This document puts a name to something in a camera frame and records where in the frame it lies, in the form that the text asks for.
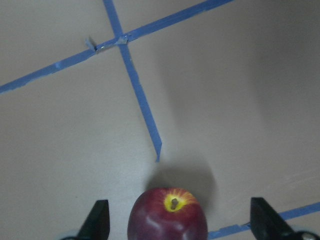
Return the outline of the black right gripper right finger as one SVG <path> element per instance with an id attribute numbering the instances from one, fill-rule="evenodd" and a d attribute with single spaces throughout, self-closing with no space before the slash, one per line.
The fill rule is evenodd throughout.
<path id="1" fill-rule="evenodd" d="M 250 200 L 250 229 L 256 240 L 290 240 L 295 235 L 263 197 Z"/>

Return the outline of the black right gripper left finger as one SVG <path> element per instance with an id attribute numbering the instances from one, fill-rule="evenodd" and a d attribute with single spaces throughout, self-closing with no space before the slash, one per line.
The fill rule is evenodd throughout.
<path id="1" fill-rule="evenodd" d="M 109 234 L 109 201 L 107 199 L 97 200 L 81 226 L 77 238 L 79 240 L 107 240 Z"/>

